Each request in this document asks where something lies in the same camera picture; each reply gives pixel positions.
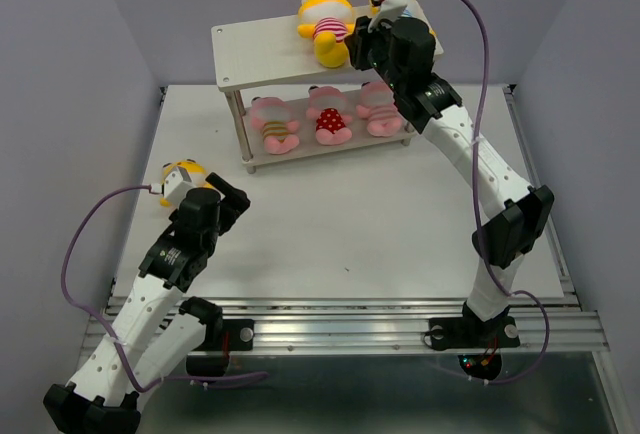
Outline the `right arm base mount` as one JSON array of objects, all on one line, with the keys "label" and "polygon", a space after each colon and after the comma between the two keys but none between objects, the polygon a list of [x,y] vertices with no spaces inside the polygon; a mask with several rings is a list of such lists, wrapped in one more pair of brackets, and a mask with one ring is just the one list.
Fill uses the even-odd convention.
[{"label": "right arm base mount", "polygon": [[428,321],[427,343],[433,350],[472,350],[521,345],[515,319],[511,316],[480,322],[471,317],[432,318]]}]

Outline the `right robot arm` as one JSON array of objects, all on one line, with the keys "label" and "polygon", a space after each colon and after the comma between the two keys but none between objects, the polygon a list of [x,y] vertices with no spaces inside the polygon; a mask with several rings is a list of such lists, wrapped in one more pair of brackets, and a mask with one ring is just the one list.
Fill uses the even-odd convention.
[{"label": "right robot arm", "polygon": [[517,271],[543,234],[554,203],[549,187],[520,176],[479,132],[458,92],[433,71],[436,41],[413,17],[357,19],[349,38],[351,65],[374,70],[391,89],[402,117],[435,146],[472,191],[478,254],[474,284],[462,313],[433,318],[425,344],[436,350],[517,347],[509,299]]}]

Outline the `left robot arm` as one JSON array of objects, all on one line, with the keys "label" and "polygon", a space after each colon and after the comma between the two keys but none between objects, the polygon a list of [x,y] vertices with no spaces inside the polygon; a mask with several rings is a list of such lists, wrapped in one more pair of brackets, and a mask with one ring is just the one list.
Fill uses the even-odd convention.
[{"label": "left robot arm", "polygon": [[219,237],[249,209],[247,194],[214,172],[194,179],[182,166],[140,188],[162,197],[173,210],[115,320],[107,321],[61,287],[71,306],[105,330],[70,380],[45,394],[44,407],[61,433],[136,432],[140,395],[171,380],[173,369],[195,348],[229,345],[222,308],[183,296],[213,256]]}]

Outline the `yellow toy pink stripes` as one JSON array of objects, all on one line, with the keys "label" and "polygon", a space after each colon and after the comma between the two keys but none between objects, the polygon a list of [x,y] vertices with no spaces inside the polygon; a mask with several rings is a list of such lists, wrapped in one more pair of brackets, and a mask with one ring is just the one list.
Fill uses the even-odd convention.
[{"label": "yellow toy pink stripes", "polygon": [[207,172],[203,166],[192,159],[184,159],[163,166],[162,197],[160,205],[174,207],[186,197],[189,190],[213,186],[206,181]]}]

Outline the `pink frog toy striped shirt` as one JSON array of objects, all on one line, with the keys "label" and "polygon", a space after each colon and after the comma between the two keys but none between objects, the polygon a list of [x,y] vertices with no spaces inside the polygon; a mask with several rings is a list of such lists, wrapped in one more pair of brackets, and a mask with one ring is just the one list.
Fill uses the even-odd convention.
[{"label": "pink frog toy striped shirt", "polygon": [[394,94],[383,81],[362,84],[356,113],[366,121],[367,131],[373,137],[392,137],[404,125],[404,119],[394,102]]}]

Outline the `pink frog toy polka-dot dress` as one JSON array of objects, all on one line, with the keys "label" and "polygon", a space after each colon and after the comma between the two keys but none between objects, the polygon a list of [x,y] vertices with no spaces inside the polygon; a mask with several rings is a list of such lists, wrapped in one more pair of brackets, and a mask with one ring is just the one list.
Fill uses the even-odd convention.
[{"label": "pink frog toy polka-dot dress", "polygon": [[306,117],[315,122],[315,138],[320,145],[337,146],[352,138],[347,106],[346,96],[337,88],[309,87]]}]

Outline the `pink frog toy orange stripes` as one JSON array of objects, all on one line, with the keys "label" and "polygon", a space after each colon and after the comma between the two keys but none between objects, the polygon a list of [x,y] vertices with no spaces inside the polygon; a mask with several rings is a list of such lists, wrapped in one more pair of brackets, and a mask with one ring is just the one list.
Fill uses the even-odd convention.
[{"label": "pink frog toy orange stripes", "polygon": [[297,136],[300,123],[293,117],[289,105],[277,97],[255,97],[251,101],[249,119],[261,136],[268,154],[283,155],[300,144]]}]

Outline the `yellow toy blue striped shirt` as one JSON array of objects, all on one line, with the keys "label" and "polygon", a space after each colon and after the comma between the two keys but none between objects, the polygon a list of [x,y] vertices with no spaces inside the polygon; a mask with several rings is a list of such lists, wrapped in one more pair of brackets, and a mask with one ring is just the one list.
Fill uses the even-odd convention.
[{"label": "yellow toy blue striped shirt", "polygon": [[417,0],[409,0],[409,4],[405,12],[398,18],[401,18],[401,17],[416,18],[416,19],[420,19],[424,23],[427,23],[427,18]]}]

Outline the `yellow toy red stripes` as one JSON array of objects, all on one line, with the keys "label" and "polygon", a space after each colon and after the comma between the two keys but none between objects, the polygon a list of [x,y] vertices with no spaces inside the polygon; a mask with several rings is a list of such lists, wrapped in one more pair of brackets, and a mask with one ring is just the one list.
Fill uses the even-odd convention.
[{"label": "yellow toy red stripes", "polygon": [[349,58],[345,39],[353,33],[355,12],[348,0],[301,0],[297,32],[310,39],[325,68],[342,67]]}]

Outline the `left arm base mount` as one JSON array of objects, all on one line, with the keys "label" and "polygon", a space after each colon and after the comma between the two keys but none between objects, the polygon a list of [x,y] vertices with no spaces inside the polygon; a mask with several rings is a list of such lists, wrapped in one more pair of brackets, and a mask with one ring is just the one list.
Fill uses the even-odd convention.
[{"label": "left arm base mount", "polygon": [[191,297],[179,307],[180,314],[194,315],[206,327],[204,338],[195,352],[251,351],[255,321],[249,318],[230,318],[223,309],[203,298]]}]

